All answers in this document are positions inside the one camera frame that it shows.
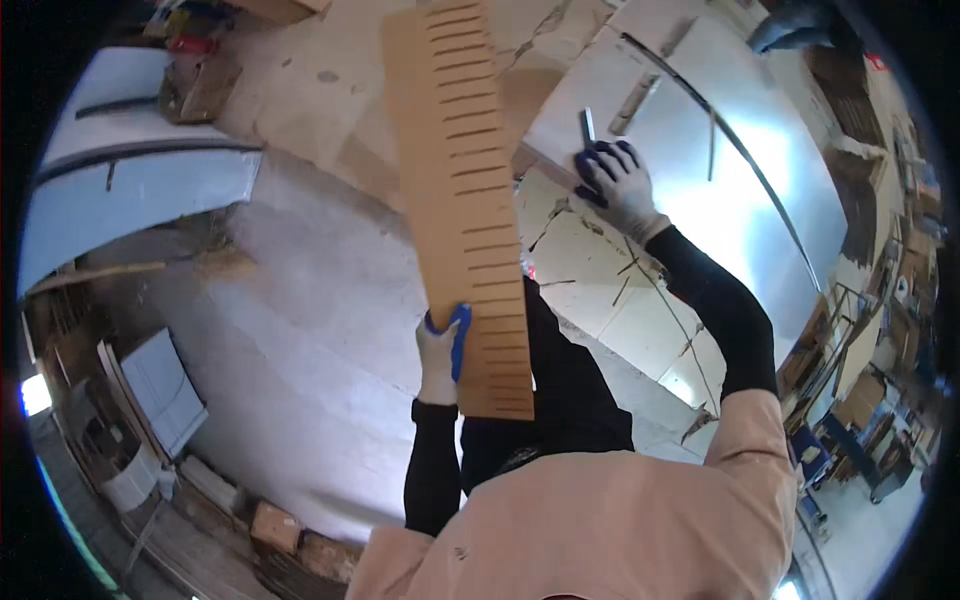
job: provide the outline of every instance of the work glove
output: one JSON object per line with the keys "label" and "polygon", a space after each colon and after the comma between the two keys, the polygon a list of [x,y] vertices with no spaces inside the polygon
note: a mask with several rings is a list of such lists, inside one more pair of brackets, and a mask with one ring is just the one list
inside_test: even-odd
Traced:
{"label": "work glove", "polygon": [[670,219],[654,207],[646,165],[627,142],[596,142],[576,155],[573,163],[584,182],[574,189],[577,196],[641,247],[670,227]]}
{"label": "work glove", "polygon": [[433,325],[429,310],[417,326],[417,348],[423,369],[417,399],[423,404],[453,406],[457,403],[457,382],[464,363],[464,340],[471,315],[469,304],[457,304],[446,331]]}

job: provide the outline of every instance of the aluminum sheet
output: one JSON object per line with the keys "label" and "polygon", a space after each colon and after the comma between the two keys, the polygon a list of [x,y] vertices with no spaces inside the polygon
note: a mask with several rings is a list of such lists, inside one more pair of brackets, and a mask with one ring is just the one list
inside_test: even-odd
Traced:
{"label": "aluminum sheet", "polygon": [[[620,27],[627,31],[622,21]],[[591,107],[598,138],[613,139],[610,122],[636,83],[656,70],[618,35],[609,26],[601,30],[524,138],[569,172],[582,145],[577,111]],[[736,32],[702,16],[668,60],[715,103],[746,145],[786,207],[818,279],[826,282],[846,234],[843,210],[803,120],[756,61]],[[647,162],[658,209],[739,278],[767,311],[780,364],[803,331],[817,292],[769,195],[720,131],[708,181],[709,130],[707,113],[664,78],[644,101],[627,138]]]}

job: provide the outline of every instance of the lumber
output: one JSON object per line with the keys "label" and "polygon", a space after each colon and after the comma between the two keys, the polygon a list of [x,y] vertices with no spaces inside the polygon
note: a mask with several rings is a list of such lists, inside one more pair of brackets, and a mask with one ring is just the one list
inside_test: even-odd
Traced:
{"label": "lumber", "polygon": [[461,412],[534,416],[513,177],[487,9],[454,0],[390,15],[381,28],[399,182],[438,327],[473,307]]}
{"label": "lumber", "polygon": [[100,277],[108,277],[114,275],[127,275],[132,273],[143,273],[145,271],[155,271],[157,269],[163,269],[167,266],[167,263],[162,260],[154,260],[151,262],[140,262],[133,263],[130,265],[113,265],[109,267],[102,267],[99,269],[85,269],[82,271],[73,271],[70,273],[60,273],[53,276],[49,276],[46,279],[38,282],[34,287],[27,290],[27,296],[33,294],[39,294],[40,292],[46,292],[48,290],[53,290],[64,285],[73,285],[74,283],[83,283],[84,281],[90,281],[92,279],[99,279]]}

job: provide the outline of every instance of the red object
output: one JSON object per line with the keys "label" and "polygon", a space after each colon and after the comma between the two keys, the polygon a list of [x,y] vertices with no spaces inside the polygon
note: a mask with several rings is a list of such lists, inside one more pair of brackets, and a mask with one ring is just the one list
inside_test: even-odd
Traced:
{"label": "red object", "polygon": [[868,52],[868,53],[867,53],[867,60],[869,60],[869,61],[870,61],[870,64],[872,64],[872,65],[874,66],[874,70],[875,70],[875,71],[889,71],[889,70],[890,70],[890,69],[887,68],[887,65],[886,65],[886,63],[883,61],[883,59],[882,59],[881,57],[877,56],[876,54],[873,54],[873,53],[871,53],[871,52]]}
{"label": "red object", "polygon": [[214,54],[220,48],[216,39],[193,36],[176,36],[170,40],[167,50],[184,54]]}

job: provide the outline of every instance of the black sleeve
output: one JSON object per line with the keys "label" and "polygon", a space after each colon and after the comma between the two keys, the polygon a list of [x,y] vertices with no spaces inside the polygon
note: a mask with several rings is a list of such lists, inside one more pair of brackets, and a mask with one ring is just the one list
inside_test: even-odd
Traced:
{"label": "black sleeve", "polygon": [[460,509],[460,466],[453,445],[457,407],[414,399],[411,418],[417,435],[403,487],[406,528],[436,538]]}
{"label": "black sleeve", "polygon": [[673,226],[650,240],[646,251],[666,267],[667,289],[697,311],[720,347],[727,362],[721,401],[751,389],[777,396],[773,326],[750,290]]}

